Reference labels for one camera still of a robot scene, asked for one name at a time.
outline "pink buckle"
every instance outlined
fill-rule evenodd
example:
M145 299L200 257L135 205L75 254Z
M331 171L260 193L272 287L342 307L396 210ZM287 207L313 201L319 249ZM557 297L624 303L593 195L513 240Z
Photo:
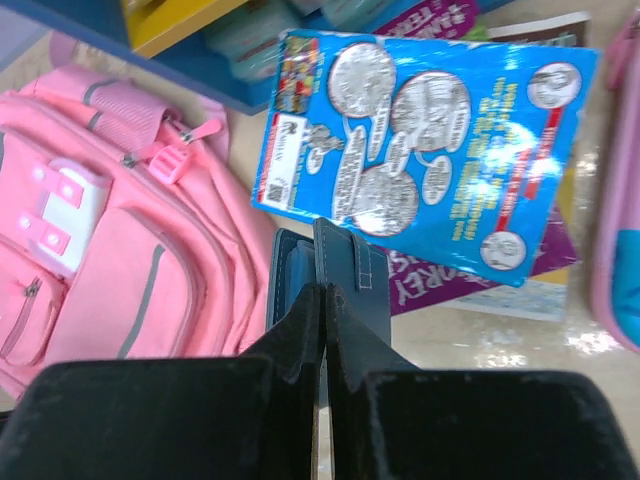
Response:
M57 255L64 253L71 240L71 237L58 227L29 213L20 217L18 226L25 232L28 240L44 245Z
M190 164L185 150L169 145L149 162L149 172L165 185L173 185L185 174Z
M84 188L69 177L39 165L33 169L33 179L47 192L54 193L75 208L80 208Z

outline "white label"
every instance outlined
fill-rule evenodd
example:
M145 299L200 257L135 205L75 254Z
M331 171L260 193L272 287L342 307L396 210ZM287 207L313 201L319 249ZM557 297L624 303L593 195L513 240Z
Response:
M265 160L266 178L263 176L260 186L260 203L279 210L289 209L306 123L302 117L275 115Z

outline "book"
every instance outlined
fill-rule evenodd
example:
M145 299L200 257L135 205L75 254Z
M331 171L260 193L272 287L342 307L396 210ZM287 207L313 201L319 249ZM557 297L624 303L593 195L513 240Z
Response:
M524 284L598 52L310 30L280 49L256 207Z

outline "backpack front pocket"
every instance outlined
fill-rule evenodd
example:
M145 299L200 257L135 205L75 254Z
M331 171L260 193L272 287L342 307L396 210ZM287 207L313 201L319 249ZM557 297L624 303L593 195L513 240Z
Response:
M203 298L202 277L179 242L138 211L107 210L46 361L179 355Z

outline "wallet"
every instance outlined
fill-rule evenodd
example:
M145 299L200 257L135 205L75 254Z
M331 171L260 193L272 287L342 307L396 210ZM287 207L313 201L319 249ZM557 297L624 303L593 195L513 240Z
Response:
M313 240L280 229L273 245L267 330L289 311L309 284L340 286L355 315L391 344L389 267L385 253L362 237L325 218L313 224ZM327 405L326 360L320 374L320 406Z

